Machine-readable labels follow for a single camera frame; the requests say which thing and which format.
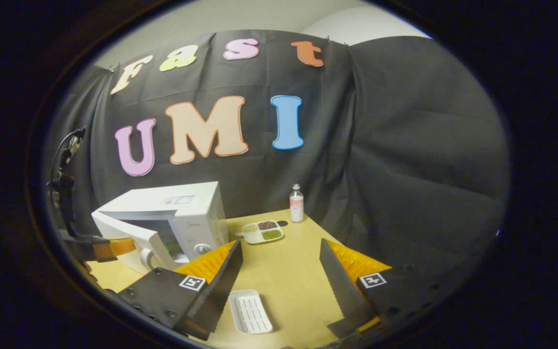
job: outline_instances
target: plastic bottle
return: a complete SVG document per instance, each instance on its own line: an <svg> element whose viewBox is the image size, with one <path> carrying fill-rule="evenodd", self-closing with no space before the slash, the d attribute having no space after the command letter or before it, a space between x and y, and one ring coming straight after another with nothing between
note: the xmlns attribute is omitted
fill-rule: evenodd
<svg viewBox="0 0 558 349"><path fill-rule="evenodd" d="M305 199L303 193L299 191L300 188L301 186L298 184L293 185L294 191L290 194L290 220L294 223L301 222L304 218Z"/></svg>

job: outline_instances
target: orange letter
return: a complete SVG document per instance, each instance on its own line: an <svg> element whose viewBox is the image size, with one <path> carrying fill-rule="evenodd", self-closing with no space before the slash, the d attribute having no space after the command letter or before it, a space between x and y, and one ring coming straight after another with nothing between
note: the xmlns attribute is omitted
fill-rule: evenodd
<svg viewBox="0 0 558 349"><path fill-rule="evenodd" d="M207 157L215 135L219 137L215 154L220 157L246 152L248 144L242 140L240 124L242 104L244 98L239 95L219 98L207 120L202 118L190 102L169 106L165 110L165 114L171 117L173 125L173 155L169 160L177 165L195 159L195 153L188 148L187 138L202 157Z"/></svg>
<svg viewBox="0 0 558 349"><path fill-rule="evenodd" d="M126 88L126 86L128 86L128 79L136 77L137 74L139 74L141 67L144 64L150 62L152 60L152 57L153 56L150 55L124 67L124 73L122 73L120 80L118 80L118 83L115 84L115 87L111 90L111 95L115 95L116 93Z"/></svg>
<svg viewBox="0 0 558 349"><path fill-rule="evenodd" d="M319 60L314 55L314 52L321 53L319 47L315 47L311 41L297 41L292 42L292 46L296 46L296 53L301 62L312 66L323 66L324 62Z"/></svg>

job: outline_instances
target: white microwave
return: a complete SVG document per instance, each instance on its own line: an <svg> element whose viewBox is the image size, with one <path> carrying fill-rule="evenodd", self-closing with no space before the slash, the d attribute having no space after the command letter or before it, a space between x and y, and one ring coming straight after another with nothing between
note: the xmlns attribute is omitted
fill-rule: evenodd
<svg viewBox="0 0 558 349"><path fill-rule="evenodd" d="M219 182L129 190L92 218L104 238L135 239L137 249L118 259L142 274L175 269L228 243Z"/></svg>

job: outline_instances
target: green food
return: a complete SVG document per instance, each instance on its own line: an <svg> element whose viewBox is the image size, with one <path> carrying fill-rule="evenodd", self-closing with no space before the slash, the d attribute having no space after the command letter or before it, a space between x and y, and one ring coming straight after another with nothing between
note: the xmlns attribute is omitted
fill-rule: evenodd
<svg viewBox="0 0 558 349"><path fill-rule="evenodd" d="M257 226L255 225L248 225L246 227L244 227L244 230L242 230L243 232L246 233L252 233L252 232L257 232Z"/></svg>
<svg viewBox="0 0 558 349"><path fill-rule="evenodd" d="M264 240L271 240L281 237L281 232L279 230L269 230L267 232L263 232L262 237L264 238Z"/></svg>
<svg viewBox="0 0 558 349"><path fill-rule="evenodd" d="M179 251L179 250L181 250L180 245L178 245L177 242L163 243L163 245L165 245L165 248L167 248L168 251Z"/></svg>

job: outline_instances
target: table surface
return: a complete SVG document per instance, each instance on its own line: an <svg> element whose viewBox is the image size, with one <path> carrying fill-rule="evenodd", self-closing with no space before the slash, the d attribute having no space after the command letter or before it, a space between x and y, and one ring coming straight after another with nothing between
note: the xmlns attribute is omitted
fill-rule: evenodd
<svg viewBox="0 0 558 349"><path fill-rule="evenodd" d="M248 223L287 221L285 236L276 241L250 245L235 236ZM334 342L337 337L326 325L341 320L335 300L319 260L321 238L339 243L306 215L292 223L290 210L280 210L227 220L230 241L240 239L243 262L232 291L254 289L260 294L273 331L257 335L236 330L232 311L226 303L217 329L208 341L199 342L219 349L310 349ZM119 292L141 278L141 274L120 261L90 262L92 274L103 288Z"/></svg>

